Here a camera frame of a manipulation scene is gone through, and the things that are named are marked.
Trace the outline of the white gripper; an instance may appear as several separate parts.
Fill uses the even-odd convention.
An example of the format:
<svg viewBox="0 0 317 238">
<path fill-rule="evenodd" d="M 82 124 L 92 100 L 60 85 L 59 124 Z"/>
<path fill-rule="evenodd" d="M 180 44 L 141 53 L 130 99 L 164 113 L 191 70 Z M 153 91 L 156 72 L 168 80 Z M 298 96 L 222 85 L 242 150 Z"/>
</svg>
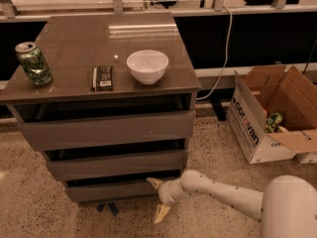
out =
<svg viewBox="0 0 317 238">
<path fill-rule="evenodd" d="M 147 181 L 158 189 L 158 198 L 162 204 L 157 206 L 154 224 L 159 224 L 167 216 L 170 207 L 185 199 L 187 192 L 183 189 L 179 178 L 163 181 L 158 178 L 147 178 Z"/>
</svg>

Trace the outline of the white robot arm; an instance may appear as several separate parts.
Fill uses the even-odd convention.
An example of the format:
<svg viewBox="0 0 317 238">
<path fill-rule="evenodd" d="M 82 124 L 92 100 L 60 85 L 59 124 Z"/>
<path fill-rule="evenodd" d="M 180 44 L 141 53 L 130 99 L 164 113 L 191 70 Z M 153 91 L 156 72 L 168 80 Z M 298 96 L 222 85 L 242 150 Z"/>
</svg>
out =
<svg viewBox="0 0 317 238">
<path fill-rule="evenodd" d="M 205 194 L 257 221 L 260 238 L 317 238 L 317 189 L 302 178 L 280 176 L 263 191 L 221 183 L 195 170 L 173 180 L 148 181 L 160 200 L 156 223 L 176 203 Z"/>
</svg>

